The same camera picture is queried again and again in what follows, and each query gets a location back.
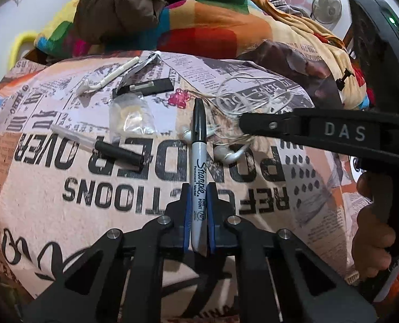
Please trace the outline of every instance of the transparent tube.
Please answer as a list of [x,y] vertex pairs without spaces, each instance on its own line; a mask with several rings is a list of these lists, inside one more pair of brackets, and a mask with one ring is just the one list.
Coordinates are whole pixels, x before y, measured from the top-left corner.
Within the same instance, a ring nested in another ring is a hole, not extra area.
[[57,134],[66,137],[72,141],[75,141],[77,143],[79,143],[80,145],[90,148],[90,149],[94,149],[95,148],[95,143],[96,140],[87,136],[84,136],[82,134],[78,134],[77,132],[68,130],[62,126],[59,125],[54,125],[52,124],[50,126],[50,128],[52,129],[53,132],[56,132]]

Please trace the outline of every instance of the red patch on blanket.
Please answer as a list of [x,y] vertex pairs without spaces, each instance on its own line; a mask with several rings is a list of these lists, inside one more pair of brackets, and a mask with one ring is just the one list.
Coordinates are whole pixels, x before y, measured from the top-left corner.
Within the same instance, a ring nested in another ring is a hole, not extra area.
[[235,58],[237,36],[224,28],[176,29],[160,36],[157,49],[215,59]]

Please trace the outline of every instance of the silver screw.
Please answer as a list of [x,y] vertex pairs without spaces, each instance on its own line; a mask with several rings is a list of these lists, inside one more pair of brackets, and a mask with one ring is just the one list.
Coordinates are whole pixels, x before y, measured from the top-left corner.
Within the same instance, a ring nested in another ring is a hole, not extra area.
[[107,232],[107,237],[110,239],[117,239],[120,236],[120,231],[117,228],[112,228]]
[[281,229],[277,234],[282,239],[289,239],[292,236],[292,232],[287,228]]
[[228,223],[231,225],[238,225],[241,222],[241,219],[237,215],[232,215],[228,217]]
[[170,216],[162,215],[158,217],[158,223],[160,223],[161,225],[168,225],[170,222],[171,222]]

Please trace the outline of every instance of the human hand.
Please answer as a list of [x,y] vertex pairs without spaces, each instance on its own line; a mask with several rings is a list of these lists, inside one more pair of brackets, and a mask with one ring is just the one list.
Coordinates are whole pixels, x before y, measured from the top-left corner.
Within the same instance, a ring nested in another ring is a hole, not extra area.
[[[357,190],[364,197],[372,199],[370,179],[371,175],[364,173],[358,180]],[[352,243],[355,268],[362,279],[373,278],[390,265],[391,256],[385,248],[394,243],[395,231],[377,219],[370,207],[359,212],[357,222],[358,230]]]

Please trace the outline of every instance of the yellow tube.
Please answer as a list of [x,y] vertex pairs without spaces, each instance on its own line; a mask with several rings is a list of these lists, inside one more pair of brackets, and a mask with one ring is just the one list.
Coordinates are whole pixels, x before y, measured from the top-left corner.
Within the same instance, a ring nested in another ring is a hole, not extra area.
[[16,65],[20,47],[24,43],[34,43],[37,36],[38,36],[38,33],[36,33],[35,31],[26,31],[26,32],[16,36],[16,39],[14,41],[14,44],[13,44],[11,52],[10,52],[8,70],[10,70],[11,68],[13,68]]

